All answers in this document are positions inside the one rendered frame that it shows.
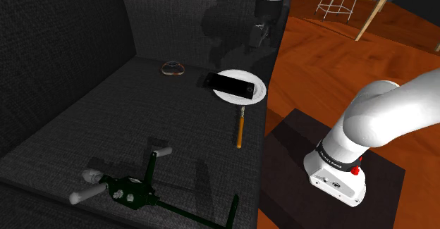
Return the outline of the slanted wooden beam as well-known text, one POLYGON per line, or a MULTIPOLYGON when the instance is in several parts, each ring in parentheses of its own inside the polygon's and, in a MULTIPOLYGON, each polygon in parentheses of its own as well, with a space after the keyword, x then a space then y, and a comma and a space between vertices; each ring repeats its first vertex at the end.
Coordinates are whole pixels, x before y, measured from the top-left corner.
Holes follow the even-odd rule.
POLYGON ((378 14, 378 12, 381 11, 381 9, 383 8, 383 6, 386 2, 387 2, 387 0, 378 0, 378 2, 376 3, 375 7, 372 10, 372 12, 370 13, 368 18, 366 19, 364 25, 361 27, 359 33, 357 34, 357 36, 355 38, 356 42, 358 42, 360 40, 361 36, 366 31, 366 29, 369 27, 369 25, 373 21, 374 17, 376 16, 376 14, 378 14))

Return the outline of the white round plate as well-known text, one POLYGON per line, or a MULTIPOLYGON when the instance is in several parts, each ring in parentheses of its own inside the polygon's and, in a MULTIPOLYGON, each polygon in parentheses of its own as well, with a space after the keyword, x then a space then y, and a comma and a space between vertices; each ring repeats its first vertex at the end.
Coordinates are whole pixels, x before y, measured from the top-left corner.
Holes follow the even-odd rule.
POLYGON ((220 99, 227 101, 228 103, 240 105, 240 106, 248 106, 248 105, 259 103, 267 95, 266 85, 263 83, 263 81, 259 77, 257 77, 256 75, 254 75, 250 72, 247 72, 244 70, 230 69, 230 70, 223 70, 223 71, 219 72, 219 75, 224 75, 224 76, 227 76, 230 78, 235 78, 238 80, 251 82, 255 85, 253 96, 251 99, 246 99, 243 97, 238 97, 233 94, 228 94, 225 92, 214 90, 215 95, 217 95, 220 99))

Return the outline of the dark robot stand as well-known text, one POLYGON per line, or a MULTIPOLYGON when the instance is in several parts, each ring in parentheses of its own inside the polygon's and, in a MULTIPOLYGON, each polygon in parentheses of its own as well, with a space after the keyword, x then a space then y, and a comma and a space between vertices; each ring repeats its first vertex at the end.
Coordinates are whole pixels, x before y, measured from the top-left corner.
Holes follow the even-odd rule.
POLYGON ((311 185, 303 159, 329 127, 294 109, 264 139, 259 207, 279 229, 393 229, 405 170, 366 151, 367 190, 350 207, 311 185))

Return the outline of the black smartphone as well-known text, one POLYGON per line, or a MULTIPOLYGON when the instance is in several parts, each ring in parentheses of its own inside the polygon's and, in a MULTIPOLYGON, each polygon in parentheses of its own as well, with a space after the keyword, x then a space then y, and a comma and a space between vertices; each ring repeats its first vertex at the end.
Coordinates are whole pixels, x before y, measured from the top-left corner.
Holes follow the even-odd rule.
POLYGON ((217 73, 208 73, 203 82, 203 86, 246 99, 253 98, 255 88, 255 85, 251 82, 230 78, 217 73))

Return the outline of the dark grey fabric sofa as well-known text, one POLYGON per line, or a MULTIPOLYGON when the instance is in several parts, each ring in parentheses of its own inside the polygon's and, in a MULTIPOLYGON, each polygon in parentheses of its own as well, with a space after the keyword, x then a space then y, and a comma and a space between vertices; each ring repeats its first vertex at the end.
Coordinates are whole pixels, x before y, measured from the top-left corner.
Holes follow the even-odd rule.
POLYGON ((245 70, 268 84, 286 26, 253 49, 256 0, 0 0, 0 229, 209 229, 158 206, 99 194, 76 205, 82 173, 143 178, 164 202, 256 229, 266 101, 240 108, 203 86, 245 70), (182 75, 163 75, 178 61, 182 75))

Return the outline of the white metal frame stand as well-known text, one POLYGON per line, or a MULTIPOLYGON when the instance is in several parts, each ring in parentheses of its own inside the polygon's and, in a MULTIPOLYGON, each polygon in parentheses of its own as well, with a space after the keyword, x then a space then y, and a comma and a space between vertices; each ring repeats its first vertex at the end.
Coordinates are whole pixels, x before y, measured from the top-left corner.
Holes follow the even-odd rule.
POLYGON ((320 2, 317 4, 317 8, 314 11, 314 14, 316 14, 317 11, 323 11, 324 16, 322 18, 322 22, 325 21, 328 14, 335 14, 336 16, 339 16, 340 14, 347 14, 348 18, 346 20, 346 24, 348 24, 348 22, 350 21, 353 10, 357 3, 357 0, 354 0, 353 5, 349 8, 344 6, 345 0, 342 0, 340 4, 336 4, 335 0, 331 0, 328 4, 324 4, 323 1, 324 0, 320 0, 320 2))

